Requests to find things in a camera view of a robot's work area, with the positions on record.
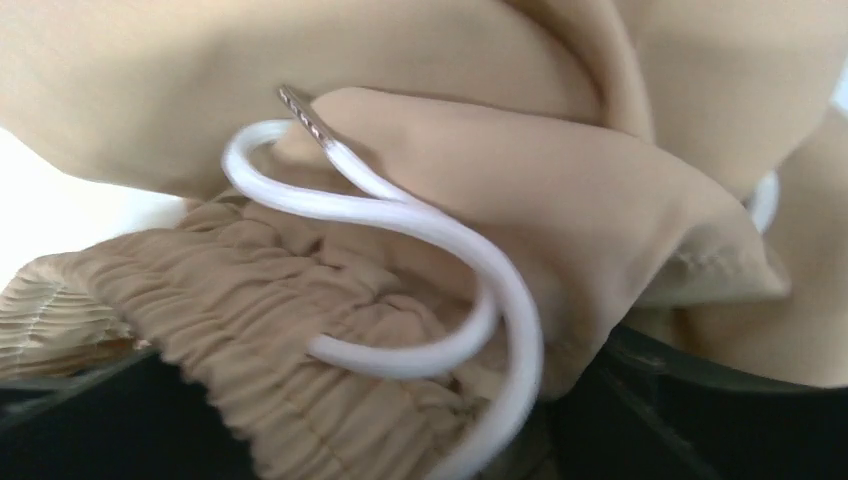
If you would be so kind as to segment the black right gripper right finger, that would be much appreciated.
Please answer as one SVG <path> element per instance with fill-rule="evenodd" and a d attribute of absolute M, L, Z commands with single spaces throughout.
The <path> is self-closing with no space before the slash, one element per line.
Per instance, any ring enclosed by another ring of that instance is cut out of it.
<path fill-rule="evenodd" d="M 620 326 L 549 408 L 564 479 L 843 479 L 847 391 L 768 379 Z"/>

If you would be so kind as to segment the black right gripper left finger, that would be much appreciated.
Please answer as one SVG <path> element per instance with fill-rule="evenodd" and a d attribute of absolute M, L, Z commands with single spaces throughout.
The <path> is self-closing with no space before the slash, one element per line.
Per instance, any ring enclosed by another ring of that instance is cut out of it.
<path fill-rule="evenodd" d="M 1 383 L 4 479 L 253 479 L 207 391 L 154 351 L 66 378 Z"/>

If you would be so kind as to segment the beige shorts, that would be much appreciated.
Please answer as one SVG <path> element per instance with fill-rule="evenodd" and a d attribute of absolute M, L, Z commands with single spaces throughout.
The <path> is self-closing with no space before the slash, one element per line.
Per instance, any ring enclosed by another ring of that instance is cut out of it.
<path fill-rule="evenodd" d="M 564 479 L 620 326 L 847 391 L 843 1 L 5 1 L 1 123 L 170 194 L 24 264 L 1 383 L 154 351 L 253 479 Z"/>

